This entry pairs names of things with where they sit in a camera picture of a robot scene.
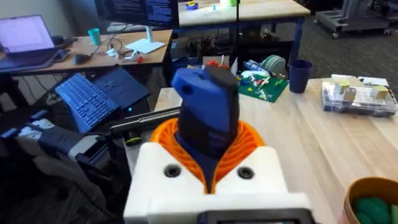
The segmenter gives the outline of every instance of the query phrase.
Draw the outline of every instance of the wooden desk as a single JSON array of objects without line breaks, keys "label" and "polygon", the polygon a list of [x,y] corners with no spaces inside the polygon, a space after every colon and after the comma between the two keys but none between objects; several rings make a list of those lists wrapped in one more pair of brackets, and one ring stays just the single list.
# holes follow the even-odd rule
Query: wooden desk
[{"label": "wooden desk", "polygon": [[[122,51],[125,52],[129,49],[124,46],[134,42],[135,40],[139,40],[141,38],[146,38],[146,32],[136,32],[136,33],[128,33],[128,34],[119,34],[116,36],[123,43]],[[86,70],[98,70],[104,69],[105,67],[112,67],[114,65],[121,65],[124,67],[127,66],[135,66],[135,65],[161,65],[165,60],[165,55],[167,55],[170,47],[169,43],[172,36],[172,30],[161,30],[154,31],[153,37],[154,41],[163,42],[165,45],[149,54],[142,54],[144,61],[142,63],[137,63],[133,61],[123,62],[123,59],[116,60],[114,57],[109,57],[106,54],[106,47],[109,41],[104,41],[102,46],[98,49],[97,53],[92,56],[91,60],[82,64],[82,65],[74,65],[73,64],[73,56],[75,54],[86,54],[90,55],[97,48],[90,39],[90,37],[79,37],[78,41],[73,43],[72,47],[69,47],[70,53],[68,58],[60,63],[55,63],[49,68],[42,68],[36,70],[27,70],[12,73],[14,75],[43,75],[43,74],[51,74],[51,73],[70,73],[70,72],[79,72]],[[112,35],[102,35],[101,39],[106,40],[111,38]],[[113,41],[115,49],[120,47],[120,43],[117,40]]]},{"label": "wooden desk", "polygon": [[[174,32],[187,32],[190,30],[235,28],[236,8],[220,6],[220,0],[196,0],[199,3],[197,10],[187,10],[186,2],[178,3],[180,28]],[[295,23],[294,43],[290,54],[290,61],[297,59],[302,36],[302,24],[304,17],[309,16],[310,11],[293,0],[241,0],[239,5],[239,26],[261,26],[272,24],[272,30],[276,30],[276,24]],[[108,32],[116,32],[123,26],[110,26]]]},{"label": "wooden desk", "polygon": [[[305,192],[318,223],[335,224],[350,183],[360,177],[398,179],[398,116],[373,118],[324,112],[321,79],[304,94],[289,87],[275,103],[240,95],[240,119],[277,150],[290,192]],[[172,88],[160,92],[156,110],[178,106]]]},{"label": "wooden desk", "polygon": [[[196,0],[197,10],[187,10],[186,2],[178,4],[180,27],[208,26],[210,24],[234,23],[236,8],[222,8],[219,0]],[[264,21],[286,17],[308,16],[310,11],[293,0],[241,0],[239,20]]]}]

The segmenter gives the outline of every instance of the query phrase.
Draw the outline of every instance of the teal cup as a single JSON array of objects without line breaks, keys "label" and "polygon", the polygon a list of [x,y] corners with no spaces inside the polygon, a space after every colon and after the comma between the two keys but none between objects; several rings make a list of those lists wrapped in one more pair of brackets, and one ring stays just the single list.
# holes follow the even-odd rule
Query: teal cup
[{"label": "teal cup", "polygon": [[94,28],[88,30],[88,35],[90,35],[91,40],[97,46],[101,45],[101,36],[100,36],[100,29]]}]

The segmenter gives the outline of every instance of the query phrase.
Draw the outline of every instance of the black laptop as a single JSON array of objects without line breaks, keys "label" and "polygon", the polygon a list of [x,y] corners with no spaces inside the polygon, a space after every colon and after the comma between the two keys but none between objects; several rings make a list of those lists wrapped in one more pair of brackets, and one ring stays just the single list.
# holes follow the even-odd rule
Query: black laptop
[{"label": "black laptop", "polygon": [[0,19],[0,73],[45,68],[58,53],[42,16]]}]

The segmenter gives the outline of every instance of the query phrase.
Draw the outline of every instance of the green yarn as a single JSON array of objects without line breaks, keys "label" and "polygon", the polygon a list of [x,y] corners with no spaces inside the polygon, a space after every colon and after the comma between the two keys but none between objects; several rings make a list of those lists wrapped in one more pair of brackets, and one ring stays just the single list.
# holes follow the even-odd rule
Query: green yarn
[{"label": "green yarn", "polygon": [[355,212],[366,214],[375,224],[391,223],[388,205],[381,198],[357,198],[355,200]]},{"label": "green yarn", "polygon": [[373,224],[371,217],[367,216],[365,213],[357,212],[355,216],[360,224]]},{"label": "green yarn", "polygon": [[398,224],[398,206],[397,205],[391,205],[391,219],[392,219],[392,224]]},{"label": "green yarn", "polygon": [[378,207],[381,207],[383,210],[388,212],[388,204],[379,197],[369,197],[368,199],[372,200]]}]

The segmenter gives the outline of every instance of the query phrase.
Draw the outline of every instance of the black screw hole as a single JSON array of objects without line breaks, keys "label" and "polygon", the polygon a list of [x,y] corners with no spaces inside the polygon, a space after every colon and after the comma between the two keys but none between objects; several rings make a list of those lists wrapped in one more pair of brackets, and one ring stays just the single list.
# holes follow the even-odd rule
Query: black screw hole
[{"label": "black screw hole", "polygon": [[190,87],[190,86],[183,86],[182,92],[186,95],[192,95],[193,90],[192,90],[192,87]]},{"label": "black screw hole", "polygon": [[254,177],[254,172],[252,169],[250,169],[248,167],[240,167],[238,169],[238,175],[242,179],[249,180]]},{"label": "black screw hole", "polygon": [[181,174],[181,168],[178,165],[168,165],[165,169],[164,169],[164,175],[166,175],[166,177],[178,177]]}]

